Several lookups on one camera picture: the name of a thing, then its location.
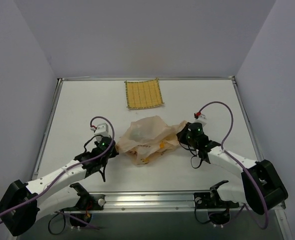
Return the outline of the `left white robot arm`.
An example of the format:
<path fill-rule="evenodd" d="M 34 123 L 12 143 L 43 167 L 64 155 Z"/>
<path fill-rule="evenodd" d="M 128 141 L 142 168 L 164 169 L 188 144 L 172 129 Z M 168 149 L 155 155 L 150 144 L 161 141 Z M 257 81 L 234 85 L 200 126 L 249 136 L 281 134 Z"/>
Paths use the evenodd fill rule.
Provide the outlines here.
<path fill-rule="evenodd" d="M 93 198 L 80 184 L 81 180 L 99 172 L 105 175 L 110 158 L 117 156 L 115 141 L 99 136 L 96 147 L 77 155 L 73 160 L 29 182 L 12 182 L 0 200 L 0 219 L 12 236 L 29 230 L 41 218 L 64 209 L 85 210 Z"/>

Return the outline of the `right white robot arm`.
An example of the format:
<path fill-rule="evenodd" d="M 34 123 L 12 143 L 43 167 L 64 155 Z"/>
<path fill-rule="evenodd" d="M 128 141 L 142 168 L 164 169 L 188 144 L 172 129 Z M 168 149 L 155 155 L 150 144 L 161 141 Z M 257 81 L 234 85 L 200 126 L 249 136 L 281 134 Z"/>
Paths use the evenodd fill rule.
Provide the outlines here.
<path fill-rule="evenodd" d="M 222 206 L 225 202 L 246 204 L 255 213 L 263 215 L 263 202 L 266 209 L 270 210 L 289 197 L 272 162 L 248 159 L 222 149 L 220 143 L 210 140 L 204 133 L 200 122 L 188 122 L 176 136 L 188 150 L 195 150 L 201 162 L 219 166 L 241 179 L 241 184 L 223 180 L 209 194 L 209 200 L 214 206 Z"/>

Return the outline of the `translucent banana print plastic bag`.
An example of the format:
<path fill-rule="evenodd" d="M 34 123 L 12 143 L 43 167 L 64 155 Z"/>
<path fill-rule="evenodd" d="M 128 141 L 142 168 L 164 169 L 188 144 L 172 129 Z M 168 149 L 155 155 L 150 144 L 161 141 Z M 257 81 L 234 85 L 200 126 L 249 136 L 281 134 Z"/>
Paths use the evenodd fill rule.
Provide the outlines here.
<path fill-rule="evenodd" d="M 158 116 L 133 121 L 119 138 L 116 149 L 119 154 L 130 157 L 133 164 L 147 165 L 180 147 L 177 133 L 184 129 L 187 121 L 168 125 Z"/>

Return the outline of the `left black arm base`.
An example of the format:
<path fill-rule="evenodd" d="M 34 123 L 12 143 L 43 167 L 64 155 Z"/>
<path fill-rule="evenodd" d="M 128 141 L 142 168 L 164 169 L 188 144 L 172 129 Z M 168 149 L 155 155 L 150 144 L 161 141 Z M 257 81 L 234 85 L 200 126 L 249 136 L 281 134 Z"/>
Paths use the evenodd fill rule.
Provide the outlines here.
<path fill-rule="evenodd" d="M 102 193 L 90 194 L 80 183 L 73 183 L 70 185 L 77 196 L 79 197 L 76 205 L 72 207 L 73 211 L 83 211 L 84 213 L 71 213 L 69 223 L 71 227 L 76 228 L 78 231 L 81 229 L 95 229 L 98 227 L 90 226 L 93 214 L 90 211 L 102 211 L 105 205 L 106 196 Z"/>

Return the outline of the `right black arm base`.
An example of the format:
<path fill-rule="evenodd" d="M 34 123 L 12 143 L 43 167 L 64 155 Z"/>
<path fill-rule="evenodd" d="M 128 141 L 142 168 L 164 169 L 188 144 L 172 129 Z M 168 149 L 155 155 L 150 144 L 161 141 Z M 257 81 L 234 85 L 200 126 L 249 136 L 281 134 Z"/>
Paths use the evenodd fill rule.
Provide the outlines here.
<path fill-rule="evenodd" d="M 218 189 L 227 184 L 228 180 L 222 180 L 210 187 L 206 192 L 195 192 L 194 197 L 194 218 L 201 225 L 213 224 L 214 227 L 223 228 L 231 222 L 232 217 L 230 210 L 240 207 L 239 203 L 230 200 L 222 200 L 219 196 Z M 208 219 L 201 221 L 198 218 L 197 210 L 211 210 L 207 213 Z"/>

